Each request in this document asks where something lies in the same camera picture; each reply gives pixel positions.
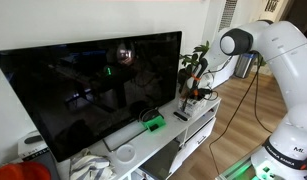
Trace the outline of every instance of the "wooden floor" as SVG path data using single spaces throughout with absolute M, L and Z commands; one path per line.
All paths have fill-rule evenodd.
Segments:
M 209 138 L 186 159 L 171 180 L 214 180 L 218 176 L 209 145 L 222 134 L 254 74 L 246 79 L 230 78 L 215 91 L 222 98 L 217 121 Z M 256 80 L 236 113 L 227 132 L 211 146 L 219 172 L 223 172 L 248 152 L 261 144 L 270 133 L 264 130 L 254 115 Z M 274 77 L 259 76 L 257 115 L 262 124 L 274 131 L 286 113 L 279 87 Z

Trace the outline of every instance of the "tv screen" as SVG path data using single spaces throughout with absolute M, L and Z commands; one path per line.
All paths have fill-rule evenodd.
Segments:
M 0 51 L 0 68 L 57 161 L 175 98 L 181 32 Z

